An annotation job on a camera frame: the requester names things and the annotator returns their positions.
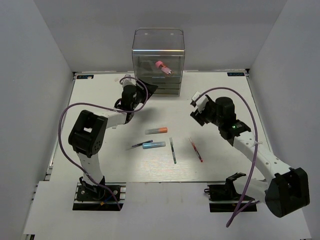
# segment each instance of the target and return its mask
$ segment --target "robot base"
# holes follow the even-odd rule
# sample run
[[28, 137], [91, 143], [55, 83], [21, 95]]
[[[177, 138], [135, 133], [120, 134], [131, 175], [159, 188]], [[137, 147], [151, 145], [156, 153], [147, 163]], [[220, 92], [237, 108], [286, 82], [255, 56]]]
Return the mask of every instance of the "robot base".
[[[108, 183], [105, 185], [115, 195], [120, 207], [122, 208], [126, 198], [125, 183]], [[96, 199], [91, 191], [86, 189], [80, 183], [77, 184], [73, 208], [75, 211], [119, 211], [118, 205], [111, 194], [106, 190], [104, 196]]]
[[[226, 191], [226, 185], [224, 182], [216, 182], [215, 184], [208, 185], [208, 188], [204, 190], [206, 194], [209, 194], [209, 207], [210, 213], [232, 213], [239, 201], [240, 194], [230, 194], [230, 192]], [[253, 200], [252, 203], [256, 201], [249, 197], [245, 196], [243, 202], [240, 205], [242, 208], [246, 203], [250, 200]], [[250, 205], [246, 207], [243, 212], [257, 212], [257, 206]]]

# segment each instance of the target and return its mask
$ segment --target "orange cap test tube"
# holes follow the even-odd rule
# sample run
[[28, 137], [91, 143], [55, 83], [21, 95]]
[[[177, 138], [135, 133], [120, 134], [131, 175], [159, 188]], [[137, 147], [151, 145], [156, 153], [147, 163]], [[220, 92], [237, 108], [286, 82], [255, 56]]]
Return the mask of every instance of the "orange cap test tube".
[[145, 134], [164, 134], [168, 132], [167, 127], [159, 127], [145, 130]]

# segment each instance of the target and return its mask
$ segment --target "white cable tie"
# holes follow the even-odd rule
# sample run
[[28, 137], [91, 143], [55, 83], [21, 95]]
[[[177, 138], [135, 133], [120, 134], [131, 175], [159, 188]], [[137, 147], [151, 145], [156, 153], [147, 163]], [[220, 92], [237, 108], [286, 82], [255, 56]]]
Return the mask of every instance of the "white cable tie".
[[262, 141], [254, 141], [253, 146], [255, 146], [255, 145], [260, 145], [260, 144], [262, 144], [262, 143], [263, 143]]

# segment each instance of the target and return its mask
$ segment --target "white floor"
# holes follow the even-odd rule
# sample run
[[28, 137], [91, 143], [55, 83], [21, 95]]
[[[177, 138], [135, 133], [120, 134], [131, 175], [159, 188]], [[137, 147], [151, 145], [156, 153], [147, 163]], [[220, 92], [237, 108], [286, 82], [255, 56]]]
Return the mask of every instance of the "white floor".
[[[113, 107], [121, 97], [116, 78], [124, 74], [96, 74], [93, 79], [77, 79], [71, 104], [88, 102]], [[40, 182], [25, 227], [35, 239], [305, 239], [309, 230], [301, 210], [286, 217], [273, 216], [265, 205], [258, 212], [242, 213], [231, 227], [225, 228], [230, 213], [210, 213], [205, 183], [223, 181], [236, 173], [248, 173], [251, 162], [223, 140], [216, 126], [201, 127], [189, 115], [195, 91], [230, 87], [239, 91], [252, 107], [258, 123], [259, 140], [266, 143], [254, 100], [245, 77], [228, 77], [225, 72], [186, 72], [180, 97], [153, 96], [129, 124], [108, 129], [99, 152], [100, 166], [107, 182], [127, 182], [127, 194], [121, 212], [72, 211], [76, 185], [81, 171], [69, 163], [58, 148], [49, 182]], [[232, 92], [209, 93], [215, 100], [231, 97], [237, 117], [251, 129], [248, 110]], [[68, 145], [68, 135], [81, 110], [99, 114], [101, 109], [87, 106], [72, 108], [63, 128], [63, 145], [77, 162]], [[146, 129], [168, 127], [168, 133], [145, 135]], [[174, 164], [169, 137], [173, 138], [177, 164]], [[197, 146], [203, 163], [191, 144]], [[147, 140], [166, 141], [167, 146], [153, 149], [129, 146]], [[256, 169], [254, 177], [263, 179]]]

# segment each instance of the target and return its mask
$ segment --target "red pen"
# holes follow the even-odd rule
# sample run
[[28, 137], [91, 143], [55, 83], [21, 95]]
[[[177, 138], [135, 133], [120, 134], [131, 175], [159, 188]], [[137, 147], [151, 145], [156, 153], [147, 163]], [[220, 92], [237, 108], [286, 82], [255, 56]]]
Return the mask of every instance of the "red pen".
[[200, 161], [201, 161], [201, 162], [203, 162], [203, 159], [202, 159], [202, 157], [200, 156], [200, 154], [199, 154], [199, 152], [198, 152], [198, 150], [197, 150], [197, 148], [196, 148], [196, 145], [194, 144], [194, 142], [191, 140], [191, 138], [190, 138], [190, 137], [189, 137], [189, 140], [190, 140], [190, 143], [192, 144], [193, 149], [195, 150], [195, 152], [196, 152], [196, 154], [197, 154], [198, 158], [200, 159]]

